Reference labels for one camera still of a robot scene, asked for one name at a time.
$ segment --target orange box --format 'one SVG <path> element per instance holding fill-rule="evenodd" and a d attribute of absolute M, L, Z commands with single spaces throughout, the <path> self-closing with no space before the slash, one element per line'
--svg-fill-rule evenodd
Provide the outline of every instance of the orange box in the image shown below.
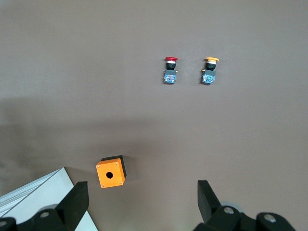
<path fill-rule="evenodd" d="M 125 182 L 126 171 L 121 155 L 103 158 L 96 165 L 96 170 L 102 189 L 121 186 Z"/>

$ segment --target mounting hole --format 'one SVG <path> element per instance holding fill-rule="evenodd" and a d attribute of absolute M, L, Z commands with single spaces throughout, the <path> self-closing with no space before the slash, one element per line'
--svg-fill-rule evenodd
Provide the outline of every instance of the mounting hole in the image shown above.
<path fill-rule="evenodd" d="M 41 213 L 41 215 L 39 216 L 40 218 L 46 218 L 49 216 L 49 212 L 43 212 Z"/>
<path fill-rule="evenodd" d="M 267 220 L 270 223 L 275 223 L 276 222 L 275 217 L 273 217 L 271 214 L 265 214 L 264 218 L 265 218 L 265 220 Z"/>
<path fill-rule="evenodd" d="M 6 220 L 0 221 L 0 227 L 6 226 L 7 223 Z"/>
<path fill-rule="evenodd" d="M 225 207 L 223 211 L 225 211 L 225 213 L 230 214 L 230 215 L 234 214 L 234 210 L 230 207 Z"/>
<path fill-rule="evenodd" d="M 111 179 L 112 177 L 114 177 L 114 175 L 112 174 L 112 172 L 107 172 L 107 173 L 106 173 L 106 177 L 108 177 L 109 179 Z"/>

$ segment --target white panel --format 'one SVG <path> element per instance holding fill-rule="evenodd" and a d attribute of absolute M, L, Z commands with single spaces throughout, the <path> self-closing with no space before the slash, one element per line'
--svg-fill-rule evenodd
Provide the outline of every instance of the white panel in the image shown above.
<path fill-rule="evenodd" d="M 0 197 L 0 217 L 3 217 L 7 212 L 9 212 L 10 209 L 16 206 L 30 193 L 32 193 L 37 187 L 47 181 L 52 175 L 56 174 L 59 170 L 56 170 L 46 176 L 43 176 L 29 184 L 24 185 L 23 187 L 20 187 Z"/>
<path fill-rule="evenodd" d="M 43 207 L 60 203 L 72 188 L 73 183 L 65 168 L 61 168 L 47 181 L 23 198 L 20 203 L 5 214 L 5 217 L 15 218 L 18 224 L 25 222 Z M 88 212 L 85 213 L 76 228 L 76 231 L 85 230 L 97 231 Z"/>

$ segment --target screw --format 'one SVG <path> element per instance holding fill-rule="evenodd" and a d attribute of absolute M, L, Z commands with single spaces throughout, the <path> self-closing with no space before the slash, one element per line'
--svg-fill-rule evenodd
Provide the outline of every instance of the screw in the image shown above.
<path fill-rule="evenodd" d="M 6 220 L 0 221 L 0 227 L 6 226 L 7 223 Z"/>
<path fill-rule="evenodd" d="M 275 217 L 273 217 L 271 214 L 265 214 L 264 215 L 264 219 L 267 220 L 270 223 L 275 223 L 276 222 Z"/>
<path fill-rule="evenodd" d="M 45 218 L 49 216 L 49 212 L 43 212 L 41 213 L 41 215 L 39 216 L 40 218 Z"/>
<path fill-rule="evenodd" d="M 223 211 L 225 211 L 225 213 L 228 213 L 228 214 L 230 214 L 230 215 L 234 214 L 233 209 L 230 208 L 230 207 L 225 207 L 225 208 L 223 209 Z"/>

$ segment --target blue terminal block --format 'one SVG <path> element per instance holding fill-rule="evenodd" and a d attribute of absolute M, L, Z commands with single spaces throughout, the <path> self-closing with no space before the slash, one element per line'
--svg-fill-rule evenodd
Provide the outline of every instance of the blue terminal block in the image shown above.
<path fill-rule="evenodd" d="M 213 82 L 215 81 L 215 74 L 216 74 L 215 71 L 205 70 L 203 72 L 202 82 L 213 84 Z"/>
<path fill-rule="evenodd" d="M 178 60 L 178 58 L 176 57 L 166 57 L 166 67 L 167 70 L 165 71 L 165 76 L 164 76 L 164 83 L 167 84 L 174 84 L 176 79 L 177 79 L 177 72 L 175 71 L 175 65 L 176 65 L 176 61 Z"/>
<path fill-rule="evenodd" d="M 214 71 L 216 67 L 216 62 L 219 61 L 219 59 L 214 57 L 207 57 L 206 58 L 206 64 L 205 69 L 202 70 L 203 76 L 201 82 L 206 84 L 213 84 L 215 81 L 215 75 L 216 72 Z"/>
<path fill-rule="evenodd" d="M 176 74 L 177 73 L 174 70 L 166 70 L 164 82 L 165 83 L 175 83 L 175 80 L 177 79 Z"/>

